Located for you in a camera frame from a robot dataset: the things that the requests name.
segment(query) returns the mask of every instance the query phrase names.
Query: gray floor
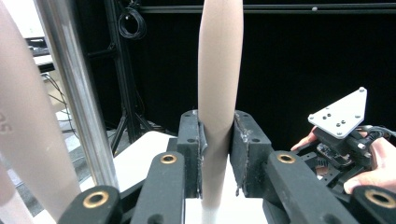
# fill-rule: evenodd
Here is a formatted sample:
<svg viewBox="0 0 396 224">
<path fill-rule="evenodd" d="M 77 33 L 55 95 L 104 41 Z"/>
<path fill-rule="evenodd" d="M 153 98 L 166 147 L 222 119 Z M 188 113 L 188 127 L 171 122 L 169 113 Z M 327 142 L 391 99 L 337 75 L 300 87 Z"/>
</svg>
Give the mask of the gray floor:
<svg viewBox="0 0 396 224">
<path fill-rule="evenodd" d="M 58 112 L 57 113 L 58 120 L 68 120 L 68 117 L 65 113 Z M 59 121 L 60 127 L 62 130 L 70 130 L 69 121 Z M 107 136 L 109 137 L 109 142 L 114 138 L 115 130 L 107 131 Z M 63 133 L 64 140 L 67 145 L 67 149 L 69 151 L 70 159 L 73 162 L 73 165 L 76 169 L 76 173 L 78 175 L 78 181 L 81 183 L 85 179 L 90 176 L 90 172 L 87 166 L 87 162 L 85 161 L 84 152 L 82 150 L 81 145 L 79 144 L 78 139 L 73 133 Z M 120 140 L 119 146 L 117 148 L 118 152 L 123 151 L 130 145 L 128 141 L 128 133 L 124 132 L 122 138 Z M 23 201 L 28 207 L 29 211 L 33 216 L 37 215 L 43 210 L 43 207 L 39 204 L 37 199 L 32 195 L 28 188 L 23 184 L 23 182 L 19 179 L 17 174 L 12 170 L 12 167 L 9 166 L 7 161 L 2 159 L 2 163 L 7 167 L 7 171 L 9 176 L 11 177 L 14 185 L 18 193 L 21 195 Z"/>
</svg>

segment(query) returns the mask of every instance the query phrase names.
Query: metal pole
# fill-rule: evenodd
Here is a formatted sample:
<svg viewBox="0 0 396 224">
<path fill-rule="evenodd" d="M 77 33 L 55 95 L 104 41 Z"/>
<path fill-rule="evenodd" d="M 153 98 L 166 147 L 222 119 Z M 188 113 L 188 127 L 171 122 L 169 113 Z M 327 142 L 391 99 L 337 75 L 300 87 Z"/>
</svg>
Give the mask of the metal pole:
<svg viewBox="0 0 396 224">
<path fill-rule="evenodd" d="M 90 81 L 89 66 L 79 44 L 74 1 L 35 0 L 49 50 L 69 98 L 79 141 L 95 185 L 118 188 L 110 144 Z"/>
</svg>

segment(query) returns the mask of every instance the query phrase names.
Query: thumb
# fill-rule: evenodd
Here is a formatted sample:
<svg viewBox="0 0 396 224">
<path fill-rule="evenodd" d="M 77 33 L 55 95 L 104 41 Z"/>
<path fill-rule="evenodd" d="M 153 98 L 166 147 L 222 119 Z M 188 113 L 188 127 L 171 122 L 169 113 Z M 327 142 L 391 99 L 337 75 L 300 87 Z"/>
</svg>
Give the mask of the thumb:
<svg viewBox="0 0 396 224">
<path fill-rule="evenodd" d="M 389 189 L 392 183 L 389 179 L 389 172 L 386 169 L 378 169 L 370 172 L 361 173 L 353 178 L 350 178 L 344 184 L 344 190 L 346 193 L 350 194 L 352 190 L 360 185 L 374 185 L 381 188 Z"/>
</svg>

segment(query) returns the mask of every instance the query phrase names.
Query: black backdrop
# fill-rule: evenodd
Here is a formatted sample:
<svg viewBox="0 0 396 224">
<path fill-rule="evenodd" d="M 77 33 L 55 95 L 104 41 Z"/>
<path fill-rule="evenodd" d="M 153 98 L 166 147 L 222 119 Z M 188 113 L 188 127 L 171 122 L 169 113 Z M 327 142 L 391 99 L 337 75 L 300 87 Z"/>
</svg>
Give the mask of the black backdrop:
<svg viewBox="0 0 396 224">
<path fill-rule="evenodd" d="M 91 17 L 105 17 L 101 10 Z M 197 108 L 201 15 L 142 16 L 147 36 L 129 42 L 136 87 L 146 118 L 176 133 L 180 115 Z M 95 26 L 86 25 L 84 42 L 91 30 L 106 29 L 104 23 Z M 363 123 L 395 130 L 395 40 L 395 15 L 246 14 L 236 108 L 255 118 L 275 149 L 289 149 L 312 127 L 310 113 L 363 86 Z M 105 119 L 114 123 L 120 119 L 117 79 L 103 72 L 111 66 L 93 63 L 92 70 Z"/>
</svg>

